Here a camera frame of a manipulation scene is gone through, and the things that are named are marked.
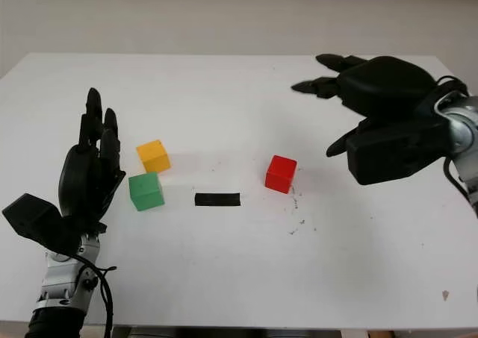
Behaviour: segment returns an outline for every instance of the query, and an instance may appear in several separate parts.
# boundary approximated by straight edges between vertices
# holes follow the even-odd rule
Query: robotic arm
[[[365,116],[355,129],[327,149],[347,152],[349,170],[363,185],[405,178],[440,157],[444,173],[477,211],[478,97],[459,79],[435,81],[422,68],[395,57],[316,57],[337,78],[303,81],[292,89],[319,98],[338,96],[345,107]],[[456,166],[464,187],[450,174]]]
[[[69,150],[61,172],[61,214],[53,204],[30,194],[2,211],[18,235],[50,250],[27,338],[78,338],[98,282],[107,312],[105,337],[110,336],[113,301],[105,274],[116,267],[99,269],[94,263],[99,234],[106,231],[99,220],[125,177],[119,158],[116,115],[108,108],[103,122],[100,95],[92,88],[81,116],[78,144]]]

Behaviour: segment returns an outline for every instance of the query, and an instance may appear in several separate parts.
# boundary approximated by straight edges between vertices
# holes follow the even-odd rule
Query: yellow cube
[[[159,140],[140,145],[136,150],[146,172],[162,172],[171,167],[170,159]]]

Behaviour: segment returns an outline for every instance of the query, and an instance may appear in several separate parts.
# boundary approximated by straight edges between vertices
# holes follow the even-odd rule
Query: black cable
[[[80,261],[83,263],[86,267],[91,269],[95,275],[98,277],[98,279],[101,282],[101,287],[103,290],[102,291],[102,298],[103,302],[105,303],[105,308],[106,308],[106,323],[105,323],[105,335],[104,338],[111,338],[111,330],[113,329],[113,297],[111,295],[111,290],[110,286],[108,284],[108,281],[106,281],[106,272],[112,271],[116,269],[115,266],[110,267],[108,269],[99,269],[92,263],[91,261],[87,260],[86,258],[82,256],[78,256],[77,254],[73,254],[70,256],[71,258],[74,258],[75,260]]]
[[[440,84],[441,81],[443,81],[444,79],[451,79],[452,81],[459,81],[459,79],[455,76],[452,76],[452,75],[444,75],[444,76],[441,76],[437,81],[436,81],[436,84]]]
[[[76,279],[75,279],[75,286],[78,285],[78,282],[80,281],[80,277],[81,277],[81,274],[83,273],[83,271],[87,268],[88,266],[86,265],[83,265],[79,270],[78,270],[78,274],[76,275]],[[107,269],[102,269],[100,267],[97,267],[98,270],[100,271],[103,271],[103,277],[106,277],[106,274],[109,272],[109,271],[114,271],[115,269],[117,269],[116,266],[112,266],[112,267],[108,267]],[[103,299],[103,302],[106,303],[106,297],[105,297],[105,287],[103,286],[103,283],[101,283],[99,285],[99,291],[102,295],[102,299]]]
[[[443,173],[445,174],[445,178],[463,195],[463,197],[468,201],[468,193],[466,192],[465,188],[460,185],[460,183],[451,175],[450,172],[450,164],[451,159],[449,157],[445,158],[443,162]]]

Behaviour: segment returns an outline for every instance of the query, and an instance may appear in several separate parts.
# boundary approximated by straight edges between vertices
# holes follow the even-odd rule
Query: white tabletop
[[[434,57],[406,57],[435,77]],[[441,160],[401,181],[358,185],[327,146],[360,117],[290,85],[331,74],[312,56],[30,54],[0,81],[0,207],[28,192],[58,204],[87,91],[118,115],[121,163],[160,139],[166,204],[138,213],[122,183],[99,266],[114,322],[301,328],[478,325],[478,220]],[[274,154],[298,161],[294,192],[264,187]],[[240,192],[240,207],[195,207]],[[44,249],[0,220],[0,319],[28,321]],[[448,291],[445,301],[443,291]],[[95,293],[87,317],[104,322]]]

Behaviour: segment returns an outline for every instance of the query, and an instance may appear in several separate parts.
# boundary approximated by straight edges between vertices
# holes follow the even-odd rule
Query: black tape strip
[[[194,203],[196,206],[240,206],[240,194],[197,193]]]

